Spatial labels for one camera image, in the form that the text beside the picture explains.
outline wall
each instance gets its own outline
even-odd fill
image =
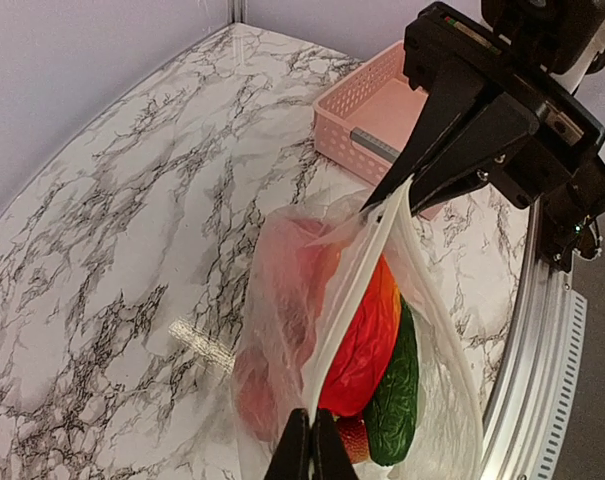
[[[248,0],[247,23],[368,59],[404,38],[404,28],[433,0]],[[446,3],[475,20],[481,0]],[[605,125],[605,71],[587,77],[578,98]]]
[[[0,0],[0,214],[92,118],[227,18],[227,0]]]

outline pink plastic bin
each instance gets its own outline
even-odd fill
[[[402,42],[392,45],[336,83],[313,104],[315,148],[377,185],[391,168],[388,160],[351,140],[359,128],[397,151],[406,145],[427,94],[411,90],[402,73]],[[439,206],[425,212],[432,218]]]

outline marble countertop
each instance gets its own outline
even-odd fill
[[[228,379],[253,248],[273,209],[364,187],[311,137],[312,101],[357,65],[231,26],[15,200],[0,220],[0,479],[239,480]],[[416,225],[484,407],[527,214],[487,188]]]

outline gray marble vein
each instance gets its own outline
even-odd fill
[[[239,480],[228,375],[252,252],[273,209],[363,187],[311,139],[312,101],[357,64],[229,27],[15,200],[0,220],[0,479]],[[486,189],[416,225],[485,401],[526,215]]]

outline green vegetable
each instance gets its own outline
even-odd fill
[[[371,459],[383,467],[406,458],[418,410],[418,346],[411,310],[402,298],[400,330],[389,366],[363,412]]]

